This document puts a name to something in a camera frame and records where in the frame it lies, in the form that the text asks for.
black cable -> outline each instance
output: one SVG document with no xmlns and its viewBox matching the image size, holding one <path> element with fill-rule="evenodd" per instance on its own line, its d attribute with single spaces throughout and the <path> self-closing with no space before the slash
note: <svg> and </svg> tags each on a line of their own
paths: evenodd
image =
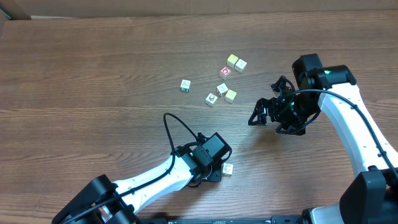
<svg viewBox="0 0 398 224">
<path fill-rule="evenodd" d="M 285 80 L 286 80 L 286 82 L 290 85 L 290 87 L 292 88 L 292 90 L 293 90 L 293 91 L 296 91 L 296 89 L 295 89 L 294 86 L 293 86 L 293 83 L 292 83 L 290 80 L 288 80 L 287 78 L 286 78 Z"/>
<path fill-rule="evenodd" d="M 291 106 L 291 103 L 293 103 L 293 101 L 294 101 L 294 99 L 296 98 L 296 96 L 294 95 L 294 97 L 290 100 L 290 102 L 280 111 L 280 112 L 278 112 L 277 114 L 275 114 L 274 116 L 278 116 L 278 115 L 280 115 L 280 114 L 282 114 L 282 113 L 285 113 L 289 108 L 290 108 L 290 106 Z"/>
<path fill-rule="evenodd" d="M 292 133 L 290 133 L 290 134 L 295 134 L 295 133 L 297 133 L 297 132 L 303 130 L 304 128 L 306 128 L 308 125 L 310 125 L 310 124 L 312 123 L 312 121 L 315 121 L 315 119 L 319 116 L 320 113 L 321 113 L 321 111 L 318 111 L 318 112 L 317 112 L 316 114 L 314 114 L 314 115 L 312 116 L 312 118 L 311 118 L 309 121 L 307 121 L 299 130 L 296 130 L 296 131 L 294 131 L 294 132 L 292 132 Z"/>
<path fill-rule="evenodd" d="M 92 211 L 94 211 L 94 210 L 96 210 L 96 209 L 98 209 L 98 208 L 100 208 L 102 206 L 105 206 L 105 205 L 107 205 L 109 203 L 115 202 L 115 201 L 121 199 L 122 197 L 124 197 L 124 196 L 126 196 L 128 194 L 134 193 L 135 191 L 137 191 L 139 189 L 147 187 L 148 185 L 153 184 L 154 182 L 157 182 L 161 178 L 165 177 L 167 174 L 169 174 L 172 171 L 172 169 L 174 167 L 174 163 L 175 163 L 175 148 L 174 148 L 172 137 L 170 135 L 169 127 L 167 126 L 167 122 L 166 122 L 166 116 L 167 115 L 169 115 L 169 116 L 175 118 L 177 121 L 179 121 L 193 135 L 193 137 L 195 137 L 195 139 L 197 138 L 197 136 L 195 135 L 195 133 L 193 133 L 193 131 L 180 118 L 176 117 L 174 114 L 171 114 L 171 113 L 164 113 L 163 114 L 164 128 L 166 129 L 167 137 L 169 138 L 170 146 L 172 148 L 172 163 L 171 163 L 170 167 L 162 175 L 156 177 L 155 179 L 150 180 L 150 181 L 148 181 L 148 182 L 146 182 L 146 183 L 144 183 L 144 184 L 142 184 L 142 185 L 140 185 L 138 187 L 134 187 L 134 188 L 132 188 L 132 189 L 126 191 L 126 192 L 123 192 L 123 193 L 121 193 L 121 194 L 119 194 L 119 195 L 117 195 L 117 196 L 115 196 L 113 198 L 107 199 L 104 202 L 101 202 L 101 203 L 99 203 L 99 204 L 87 209 L 86 211 L 84 211 L 84 212 L 82 212 L 82 213 L 80 213 L 78 215 L 75 215 L 74 217 L 62 222 L 62 224 L 71 223 L 72 221 L 75 221 L 75 220 L 77 220 L 77 219 L 89 214 L 90 212 L 92 212 Z"/>
<path fill-rule="evenodd" d="M 376 133 L 374 132 L 371 124 L 369 123 L 368 119 L 365 117 L 365 114 L 362 113 L 362 111 L 358 108 L 358 106 L 356 104 L 354 104 L 353 102 L 351 102 L 350 100 L 348 100 L 347 98 L 337 94 L 337 93 L 333 93 L 331 91 L 326 91 L 326 90 L 315 90 L 315 89 L 311 89 L 311 90 L 297 90 L 294 92 L 291 92 L 285 96 L 283 96 L 283 98 L 289 97 L 291 95 L 296 95 L 297 93 L 307 93 L 307 92 L 312 92 L 312 93 L 325 93 L 325 94 L 329 94 L 332 95 L 336 98 L 339 98 L 341 100 L 343 100 L 345 103 L 349 104 L 351 106 L 351 109 L 354 109 L 362 118 L 363 122 L 365 123 L 366 127 L 369 129 L 369 132 L 373 138 L 373 141 L 376 143 L 376 147 L 379 149 L 380 152 L 380 156 L 383 157 L 384 161 L 386 162 L 386 164 L 388 165 L 388 167 L 391 169 L 393 176 L 396 179 L 396 183 L 398 184 L 398 173 L 396 171 L 396 168 L 391 164 L 391 161 L 388 159 L 387 157 L 387 153 L 383 150 L 383 148 L 381 147 L 381 144 L 379 142 L 379 140 L 377 139 Z"/>
<path fill-rule="evenodd" d="M 197 187 L 199 187 L 201 185 L 201 181 L 199 181 L 199 183 L 197 183 L 196 185 L 187 185 L 187 187 L 190 187 L 190 188 L 197 188 Z"/>
</svg>

